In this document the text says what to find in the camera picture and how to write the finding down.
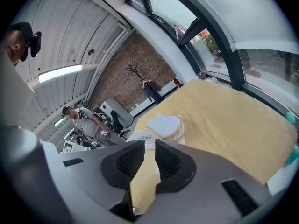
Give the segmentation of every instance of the gray t-shirt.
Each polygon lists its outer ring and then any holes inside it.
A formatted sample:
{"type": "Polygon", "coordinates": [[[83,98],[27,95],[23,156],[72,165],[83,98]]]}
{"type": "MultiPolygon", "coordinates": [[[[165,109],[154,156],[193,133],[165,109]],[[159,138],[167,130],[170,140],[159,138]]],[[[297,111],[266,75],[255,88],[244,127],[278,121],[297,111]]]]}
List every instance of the gray t-shirt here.
{"type": "Polygon", "coordinates": [[[83,113],[82,117],[80,119],[74,119],[74,125],[82,129],[88,136],[94,137],[100,127],[91,119],[93,113],[86,108],[75,109],[77,113],[79,113],[80,110],[83,113]]]}

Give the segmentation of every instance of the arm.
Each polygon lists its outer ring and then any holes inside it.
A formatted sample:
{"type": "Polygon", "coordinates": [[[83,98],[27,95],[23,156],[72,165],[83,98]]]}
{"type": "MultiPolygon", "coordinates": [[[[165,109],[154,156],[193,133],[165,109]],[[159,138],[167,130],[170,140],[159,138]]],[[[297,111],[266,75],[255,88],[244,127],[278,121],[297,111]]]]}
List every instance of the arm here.
{"type": "Polygon", "coordinates": [[[93,141],[93,138],[91,138],[90,136],[88,136],[82,129],[80,129],[80,130],[81,130],[81,132],[84,134],[84,136],[86,138],[88,138],[90,141],[93,141]]]}
{"type": "Polygon", "coordinates": [[[91,119],[101,128],[101,130],[106,130],[106,128],[102,125],[98,117],[96,117],[94,114],[92,115],[91,119]]]}

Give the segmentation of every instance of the brick wall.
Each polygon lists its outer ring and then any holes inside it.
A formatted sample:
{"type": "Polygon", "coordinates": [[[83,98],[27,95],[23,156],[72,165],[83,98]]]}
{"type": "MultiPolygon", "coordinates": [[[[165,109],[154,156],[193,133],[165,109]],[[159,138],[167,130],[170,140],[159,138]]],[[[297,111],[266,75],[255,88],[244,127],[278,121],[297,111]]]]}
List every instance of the brick wall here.
{"type": "Polygon", "coordinates": [[[126,68],[131,62],[137,64],[138,73],[145,80],[152,79],[160,88],[175,78],[166,61],[137,32],[133,32],[111,58],[92,93],[89,106],[101,105],[114,97],[127,111],[146,100],[142,91],[142,81],[126,68]]]}

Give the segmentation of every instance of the ceiling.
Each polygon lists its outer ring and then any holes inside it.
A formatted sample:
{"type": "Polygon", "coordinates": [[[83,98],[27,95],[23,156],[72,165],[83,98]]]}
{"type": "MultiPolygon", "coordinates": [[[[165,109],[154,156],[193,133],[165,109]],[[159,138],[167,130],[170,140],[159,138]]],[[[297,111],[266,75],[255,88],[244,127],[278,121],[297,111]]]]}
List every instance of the ceiling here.
{"type": "Polygon", "coordinates": [[[16,69],[35,90],[21,127],[51,141],[57,149],[72,129],[70,121],[57,127],[63,106],[74,105],[86,97],[91,81],[99,78],[113,52],[129,34],[114,14],[91,0],[28,0],[12,23],[27,21],[33,33],[41,31],[42,44],[37,57],[28,55],[16,69]],[[38,76],[54,69],[82,64],[80,72],[38,83],[38,76]]]}

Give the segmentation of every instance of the clothes hanger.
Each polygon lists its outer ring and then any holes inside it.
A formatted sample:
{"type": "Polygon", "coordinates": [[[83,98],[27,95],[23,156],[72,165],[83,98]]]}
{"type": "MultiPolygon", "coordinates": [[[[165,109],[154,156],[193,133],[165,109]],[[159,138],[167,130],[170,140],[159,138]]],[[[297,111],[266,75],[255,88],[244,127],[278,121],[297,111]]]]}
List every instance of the clothes hanger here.
{"type": "Polygon", "coordinates": [[[151,80],[147,80],[147,81],[143,81],[143,85],[142,85],[142,88],[144,88],[145,86],[147,86],[149,84],[149,82],[151,82],[151,80]]]}

